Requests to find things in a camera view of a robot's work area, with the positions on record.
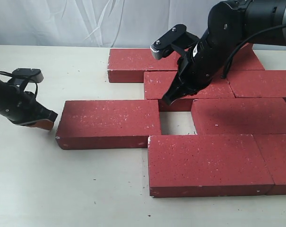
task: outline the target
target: white backdrop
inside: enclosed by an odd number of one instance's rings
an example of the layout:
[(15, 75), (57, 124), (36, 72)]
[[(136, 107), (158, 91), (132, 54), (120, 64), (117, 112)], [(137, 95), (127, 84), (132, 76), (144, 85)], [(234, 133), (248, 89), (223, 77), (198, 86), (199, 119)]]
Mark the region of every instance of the white backdrop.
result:
[(148, 48), (178, 23), (201, 36), (208, 13), (218, 2), (0, 0), (0, 44)]

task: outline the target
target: white curtain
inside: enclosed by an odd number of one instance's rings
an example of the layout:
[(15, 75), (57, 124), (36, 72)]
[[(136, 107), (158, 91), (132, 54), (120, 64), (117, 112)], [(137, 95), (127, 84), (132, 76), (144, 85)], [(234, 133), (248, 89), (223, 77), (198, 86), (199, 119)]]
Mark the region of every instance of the white curtain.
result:
[(178, 23), (201, 36), (209, 11), (218, 2), (0, 0), (0, 44), (148, 48)]

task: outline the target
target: white table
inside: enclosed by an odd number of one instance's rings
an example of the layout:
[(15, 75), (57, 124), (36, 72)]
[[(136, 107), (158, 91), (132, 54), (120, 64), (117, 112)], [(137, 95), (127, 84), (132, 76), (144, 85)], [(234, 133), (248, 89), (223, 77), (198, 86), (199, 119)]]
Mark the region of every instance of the white table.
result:
[[(0, 46), (0, 70), (40, 68), (38, 101), (143, 99), (142, 84), (110, 84), (109, 49)], [(286, 51), (256, 51), (286, 70)], [(61, 150), (50, 133), (0, 116), (0, 227), (282, 227), (286, 196), (154, 199), (147, 150)], [(164, 133), (193, 133), (190, 113), (162, 116)]]

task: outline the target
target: red brick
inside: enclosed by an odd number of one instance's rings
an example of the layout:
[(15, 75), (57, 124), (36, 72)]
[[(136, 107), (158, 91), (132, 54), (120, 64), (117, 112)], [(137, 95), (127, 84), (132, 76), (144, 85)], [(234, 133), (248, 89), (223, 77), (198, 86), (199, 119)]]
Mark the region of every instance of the red brick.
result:
[(151, 136), (150, 195), (264, 195), (273, 180), (252, 135)]
[(213, 82), (196, 96), (186, 96), (176, 100), (171, 106), (166, 105), (161, 98), (169, 89), (176, 72), (145, 72), (145, 99), (159, 100), (160, 111), (190, 111), (192, 101), (198, 98), (234, 98), (227, 80), (216, 77)]
[(221, 98), (193, 102), (198, 134), (286, 134), (282, 98)]
[(265, 70), (252, 48), (253, 44), (244, 46), (234, 56), (230, 70)]
[(286, 99), (286, 70), (232, 71), (228, 80), (235, 97)]
[(254, 135), (272, 175), (274, 187), (268, 195), (286, 195), (286, 135)]
[(67, 101), (56, 133), (62, 149), (146, 148), (161, 135), (155, 100)]
[(108, 78), (111, 83), (143, 83), (145, 71), (177, 70), (176, 54), (155, 60), (150, 49), (111, 49)]

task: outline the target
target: robotic arm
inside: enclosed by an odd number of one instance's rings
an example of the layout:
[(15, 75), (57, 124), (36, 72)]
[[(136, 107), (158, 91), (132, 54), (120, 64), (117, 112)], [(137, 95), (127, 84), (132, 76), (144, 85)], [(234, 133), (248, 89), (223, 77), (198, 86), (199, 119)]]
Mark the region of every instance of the robotic arm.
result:
[(233, 56), (246, 44), (286, 46), (286, 0), (226, 0), (215, 5), (208, 16), (208, 28), (199, 39), (176, 25), (151, 45), (155, 59), (173, 51), (181, 57), (177, 74), (163, 101), (196, 95), (205, 89), (224, 66), (230, 70)]
[[(36, 101), (37, 83), (43, 75), (39, 69), (17, 69), (12, 73), (0, 71), (11, 77), (8, 82), (0, 80), (0, 114), (15, 125), (51, 130), (57, 114)], [(25, 91), (28, 83), (35, 83), (35, 93)]]

